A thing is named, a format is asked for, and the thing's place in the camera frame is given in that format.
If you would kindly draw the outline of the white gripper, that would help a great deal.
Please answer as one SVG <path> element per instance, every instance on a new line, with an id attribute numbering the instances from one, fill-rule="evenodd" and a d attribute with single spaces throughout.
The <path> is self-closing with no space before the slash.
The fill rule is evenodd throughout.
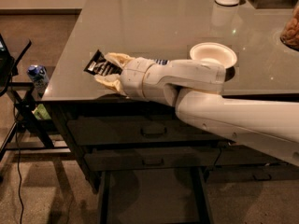
<path id="1" fill-rule="evenodd" d="M 154 65 L 154 61 L 142 57 L 135 59 L 128 54 L 116 52 L 107 53 L 105 59 L 121 68 L 121 75 L 95 75 L 95 80 L 120 95 L 145 101 L 143 78 L 147 70 Z"/>

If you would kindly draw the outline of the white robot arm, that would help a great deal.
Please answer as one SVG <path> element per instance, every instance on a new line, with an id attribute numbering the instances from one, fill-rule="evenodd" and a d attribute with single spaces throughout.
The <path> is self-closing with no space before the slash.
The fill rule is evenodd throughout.
<path id="1" fill-rule="evenodd" d="M 225 75 L 217 63 L 109 53 L 94 78 L 128 98 L 172 106 L 198 129 L 298 166 L 299 104 L 224 98 Z"/>

